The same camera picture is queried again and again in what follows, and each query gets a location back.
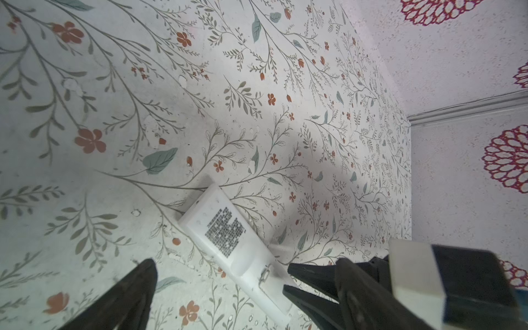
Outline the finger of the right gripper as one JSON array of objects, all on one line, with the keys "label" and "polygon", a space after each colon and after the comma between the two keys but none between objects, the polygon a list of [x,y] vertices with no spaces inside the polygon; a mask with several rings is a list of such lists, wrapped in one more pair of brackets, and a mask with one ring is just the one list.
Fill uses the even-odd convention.
[{"label": "finger of the right gripper", "polygon": [[283,286],[283,295],[304,312],[322,330],[344,330],[345,322],[338,303],[305,292],[291,285]]},{"label": "finger of the right gripper", "polygon": [[[384,289],[390,291],[389,255],[384,258],[373,257],[368,262],[356,263],[356,265]],[[287,273],[322,294],[337,299],[335,270],[335,265],[291,263],[287,268]]]}]

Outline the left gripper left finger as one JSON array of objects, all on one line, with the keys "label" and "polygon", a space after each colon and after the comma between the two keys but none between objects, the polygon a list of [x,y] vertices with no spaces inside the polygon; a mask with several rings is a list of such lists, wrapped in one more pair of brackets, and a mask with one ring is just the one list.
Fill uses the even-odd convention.
[{"label": "left gripper left finger", "polygon": [[139,263],[62,329],[146,329],[158,271],[151,258]]}]

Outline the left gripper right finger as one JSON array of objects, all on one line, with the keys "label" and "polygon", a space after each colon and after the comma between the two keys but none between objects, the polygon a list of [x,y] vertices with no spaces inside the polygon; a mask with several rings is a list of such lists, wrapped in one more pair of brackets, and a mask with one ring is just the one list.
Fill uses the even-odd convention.
[{"label": "left gripper right finger", "polygon": [[346,329],[430,329],[392,294],[389,264],[380,258],[335,263],[335,287]]}]

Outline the white remote control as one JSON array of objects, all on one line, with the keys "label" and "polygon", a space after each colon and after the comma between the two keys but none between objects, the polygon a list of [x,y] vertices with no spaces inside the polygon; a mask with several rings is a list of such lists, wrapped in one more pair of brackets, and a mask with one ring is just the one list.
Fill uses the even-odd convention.
[{"label": "white remote control", "polygon": [[193,242],[279,327],[296,308],[283,287],[295,282],[217,184],[211,184],[179,220]]}]

